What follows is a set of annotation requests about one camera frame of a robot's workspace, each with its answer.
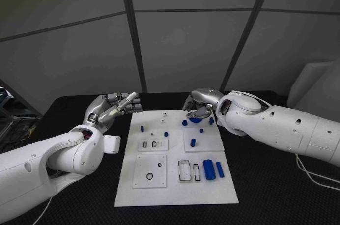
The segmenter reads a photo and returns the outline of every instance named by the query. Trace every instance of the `white cable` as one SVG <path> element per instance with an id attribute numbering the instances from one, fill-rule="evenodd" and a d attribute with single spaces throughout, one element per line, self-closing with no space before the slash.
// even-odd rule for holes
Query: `white cable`
<path id="1" fill-rule="evenodd" d="M 240 93 L 240 94 L 243 94 L 243 95 L 246 95 L 246 96 L 249 96 L 249 97 L 252 97 L 252 98 L 255 98 L 255 99 L 258 99 L 258 100 L 261 100 L 268 106 L 272 106 L 266 101 L 264 101 L 261 98 L 258 98 L 256 96 L 253 96 L 252 94 L 249 94 L 248 92 L 242 92 L 242 91 L 232 91 L 230 92 L 232 94 L 235 94 L 235 93 Z"/>
<path id="2" fill-rule="evenodd" d="M 327 188 L 330 188 L 330 189 L 334 189 L 334 190 L 340 191 L 340 188 L 336 188 L 336 187 L 331 187 L 331 186 L 327 186 L 327 185 L 318 183 L 318 182 L 311 178 L 310 174 L 314 175 L 314 176 L 318 176 L 318 177 L 321 177 L 321 178 L 324 178 L 324 179 L 327 179 L 327 180 L 331 180 L 331 181 L 334 181 L 334 182 L 337 182 L 337 183 L 340 183 L 340 182 L 336 181 L 336 180 L 333 180 L 331 178 L 327 178 L 327 177 L 324 177 L 324 176 L 321 176 L 321 175 L 318 175 L 318 174 L 315 174 L 315 173 L 308 172 L 307 169 L 305 169 L 305 167 L 304 167 L 304 165 L 302 165 L 302 161 L 301 161 L 301 159 L 300 159 L 300 157 L 298 157 L 298 154 L 295 154 L 295 157 L 297 157 L 297 166 L 298 166 L 298 168 L 301 169 L 301 167 L 300 167 L 300 165 L 298 165 L 298 163 L 300 163 L 301 166 L 302 166 L 302 169 L 301 169 L 301 170 L 305 172 L 305 174 L 307 174 L 310 180 L 311 180 L 317 185 L 320 185 L 321 187 L 327 187 Z"/>
<path id="3" fill-rule="evenodd" d="M 36 225 L 39 219 L 42 218 L 42 216 L 43 216 L 43 214 L 45 214 L 45 211 L 46 211 L 46 209 L 47 209 L 49 203 L 50 203 L 50 201 L 52 201 L 52 198 L 53 198 L 53 197 L 50 197 L 49 202 L 47 202 L 47 205 L 46 205 L 46 208 L 45 208 L 45 210 L 43 210 L 43 212 L 42 212 L 39 218 L 36 219 L 36 221 L 34 221 L 34 223 L 33 223 L 32 225 Z"/>

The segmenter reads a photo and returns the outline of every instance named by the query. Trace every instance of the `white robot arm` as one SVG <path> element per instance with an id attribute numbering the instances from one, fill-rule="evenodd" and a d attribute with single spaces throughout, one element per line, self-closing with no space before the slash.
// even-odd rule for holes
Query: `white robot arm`
<path id="1" fill-rule="evenodd" d="M 89 175 L 104 153 L 118 153 L 121 138 L 102 134 L 117 116 L 142 112 L 137 97 L 135 92 L 98 96 L 70 132 L 0 155 L 0 224 Z M 46 166 L 66 173 L 49 176 Z"/>
<path id="2" fill-rule="evenodd" d="M 291 153 L 314 157 L 340 166 L 340 123 L 305 112 L 271 106 L 264 108 L 248 93 L 232 91 L 223 95 L 209 88 L 194 90 L 183 110 L 197 110 L 189 118 L 206 118 L 216 110 L 217 125 L 236 135 Z"/>

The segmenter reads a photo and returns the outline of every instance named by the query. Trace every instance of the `black table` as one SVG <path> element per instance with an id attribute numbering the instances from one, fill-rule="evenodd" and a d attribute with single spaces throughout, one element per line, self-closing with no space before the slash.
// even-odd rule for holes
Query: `black table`
<path id="1" fill-rule="evenodd" d="M 177 110 L 189 93 L 141 94 L 145 110 Z M 285 100 L 269 91 L 252 92 L 274 105 Z M 30 143 L 68 132 L 82 123 L 95 95 L 66 96 L 53 102 Z M 122 137 L 119 153 L 104 154 L 94 174 L 52 199 L 37 224 L 340 224 L 340 192 L 317 186 L 300 171 L 295 156 L 219 127 L 239 204 L 114 207 L 131 115 L 106 132 Z M 338 167 L 301 157 L 307 169 L 340 178 Z M 32 224 L 46 202 L 4 223 Z"/>

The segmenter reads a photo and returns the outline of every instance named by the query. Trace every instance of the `black o-ring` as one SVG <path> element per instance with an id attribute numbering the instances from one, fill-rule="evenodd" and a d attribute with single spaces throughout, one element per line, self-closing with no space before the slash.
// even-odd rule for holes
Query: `black o-ring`
<path id="1" fill-rule="evenodd" d="M 148 175 L 151 175 L 151 178 L 148 179 L 148 177 L 147 177 L 147 180 L 151 180 L 153 177 L 154 177 L 154 175 L 153 175 L 153 173 L 148 173 L 147 176 L 148 176 Z"/>

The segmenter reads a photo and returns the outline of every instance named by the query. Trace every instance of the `robotic hand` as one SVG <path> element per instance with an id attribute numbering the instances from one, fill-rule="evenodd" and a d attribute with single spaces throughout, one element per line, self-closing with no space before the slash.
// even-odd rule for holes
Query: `robotic hand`
<path id="1" fill-rule="evenodd" d="M 70 132 L 0 155 L 0 224 L 55 196 L 118 153 L 121 138 L 102 135 L 115 117 L 142 112 L 138 93 L 101 95 Z M 46 166 L 56 170 L 47 175 Z"/>
<path id="2" fill-rule="evenodd" d="M 262 107 L 255 96 L 232 91 L 200 88 L 191 91 L 183 110 L 197 110 L 189 118 L 207 118 L 216 110 L 217 125 L 236 135 L 291 153 L 314 157 L 340 166 L 340 123 L 302 111 L 272 106 Z"/>

